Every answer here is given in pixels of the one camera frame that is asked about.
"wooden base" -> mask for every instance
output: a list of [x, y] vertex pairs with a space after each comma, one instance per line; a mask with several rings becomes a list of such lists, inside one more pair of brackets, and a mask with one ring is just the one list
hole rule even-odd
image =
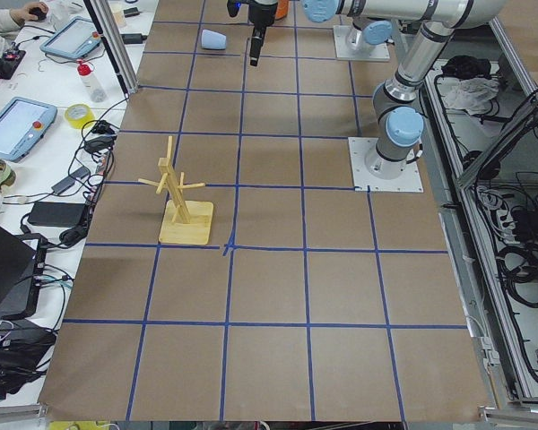
[[184, 224], [180, 220], [171, 222], [176, 212], [170, 200], [161, 222], [160, 242], [163, 244], [207, 245], [212, 229], [213, 203], [186, 201], [191, 220]]

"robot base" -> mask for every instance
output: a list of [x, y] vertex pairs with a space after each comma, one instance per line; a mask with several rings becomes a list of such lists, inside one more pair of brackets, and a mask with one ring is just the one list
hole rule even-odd
[[422, 181], [416, 163], [407, 164], [403, 173], [396, 179], [386, 180], [369, 172], [365, 166], [365, 156], [377, 144], [377, 138], [350, 137], [352, 182], [356, 191], [422, 193]]
[[333, 26], [334, 33], [334, 48], [337, 53], [337, 58], [340, 60], [354, 60], [354, 61], [376, 61], [387, 62], [390, 61], [391, 56], [388, 52], [386, 43], [381, 43], [375, 47], [367, 49], [364, 47], [358, 52], [354, 52], [347, 47], [347, 34], [351, 31], [350, 25], [335, 25]]

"blue tablet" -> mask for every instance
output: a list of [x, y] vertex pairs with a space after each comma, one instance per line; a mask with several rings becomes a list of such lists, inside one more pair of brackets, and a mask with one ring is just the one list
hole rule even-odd
[[77, 60], [90, 54], [100, 42], [93, 22], [76, 16], [39, 48], [52, 56]]
[[16, 161], [26, 155], [56, 119], [57, 108], [14, 97], [0, 111], [0, 159]]

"blue circular cap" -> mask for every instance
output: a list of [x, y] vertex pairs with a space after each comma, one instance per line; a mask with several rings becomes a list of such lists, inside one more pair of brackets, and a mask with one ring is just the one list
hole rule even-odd
[[422, 116], [412, 107], [398, 107], [386, 120], [386, 134], [395, 145], [402, 148], [413, 146], [421, 138], [422, 130]]
[[390, 21], [374, 21], [363, 31], [365, 41], [370, 45], [380, 45], [390, 39], [393, 24]]
[[311, 22], [329, 21], [337, 13], [340, 0], [302, 0], [303, 11]]

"tape roll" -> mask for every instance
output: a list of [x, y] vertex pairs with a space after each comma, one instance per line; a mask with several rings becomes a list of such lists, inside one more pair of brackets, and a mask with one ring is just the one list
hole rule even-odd
[[64, 118], [72, 128], [81, 130], [85, 125], [92, 126], [95, 121], [95, 116], [88, 105], [77, 104], [72, 105], [65, 110]]

